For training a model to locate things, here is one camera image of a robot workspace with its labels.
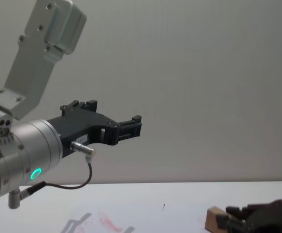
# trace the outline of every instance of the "screw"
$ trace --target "screw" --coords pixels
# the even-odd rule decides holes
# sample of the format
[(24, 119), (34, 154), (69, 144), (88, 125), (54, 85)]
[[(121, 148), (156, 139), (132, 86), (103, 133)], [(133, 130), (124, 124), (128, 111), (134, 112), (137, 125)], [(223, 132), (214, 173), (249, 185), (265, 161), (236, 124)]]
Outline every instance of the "screw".
[(22, 101), (21, 97), (16, 98), (16, 102), (21, 102), (21, 101)]
[(20, 42), (20, 43), (21, 43), (21, 42), (23, 42), (23, 41), (24, 41), (24, 36), (22, 36), (22, 35), (21, 35), (21, 36), (19, 36), (18, 42)]
[(39, 30), (40, 32), (44, 29), (44, 26), (43, 25), (39, 25), (37, 30)]
[(46, 6), (46, 9), (47, 9), (47, 10), (50, 10), (51, 8), (52, 8), (52, 4), (49, 3), (49, 4)]
[(18, 149), (19, 149), (19, 150), (24, 150), (24, 145), (19, 145), (19, 146), (18, 146)]

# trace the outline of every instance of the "table surface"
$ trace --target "table surface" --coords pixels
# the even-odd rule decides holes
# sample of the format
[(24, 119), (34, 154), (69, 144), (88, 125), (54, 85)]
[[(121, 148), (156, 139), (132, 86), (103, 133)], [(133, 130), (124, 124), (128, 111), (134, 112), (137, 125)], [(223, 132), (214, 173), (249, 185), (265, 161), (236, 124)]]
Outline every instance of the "table surface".
[(282, 182), (92, 184), (79, 190), (46, 187), (8, 209), (0, 198), (0, 233), (61, 232), (80, 203), (141, 205), (245, 206), (282, 199)]

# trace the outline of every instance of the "wooden block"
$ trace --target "wooden block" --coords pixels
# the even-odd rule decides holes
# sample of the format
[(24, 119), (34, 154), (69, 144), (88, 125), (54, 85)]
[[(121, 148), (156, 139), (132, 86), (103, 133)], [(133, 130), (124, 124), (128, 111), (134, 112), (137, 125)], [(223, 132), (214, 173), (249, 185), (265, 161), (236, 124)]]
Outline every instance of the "wooden block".
[(228, 233), (227, 230), (222, 230), (217, 227), (216, 215), (229, 216), (229, 214), (227, 214), (225, 211), (221, 210), (218, 207), (214, 206), (208, 209), (207, 218), (205, 220), (205, 229), (211, 233)]

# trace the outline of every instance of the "black cable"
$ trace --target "black cable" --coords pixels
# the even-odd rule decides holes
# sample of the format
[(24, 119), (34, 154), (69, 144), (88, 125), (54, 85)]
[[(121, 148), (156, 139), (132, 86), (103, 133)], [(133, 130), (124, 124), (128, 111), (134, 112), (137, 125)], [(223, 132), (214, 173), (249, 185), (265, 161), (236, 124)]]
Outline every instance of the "black cable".
[(62, 188), (62, 189), (69, 189), (69, 190), (79, 189), (79, 188), (85, 187), (91, 181), (91, 178), (92, 178), (92, 166), (91, 166), (91, 164), (88, 164), (88, 166), (89, 166), (89, 178), (82, 185), (75, 186), (75, 187), (66, 187), (66, 186), (61, 186), (61, 185), (58, 185), (58, 184), (46, 183), (46, 186)]

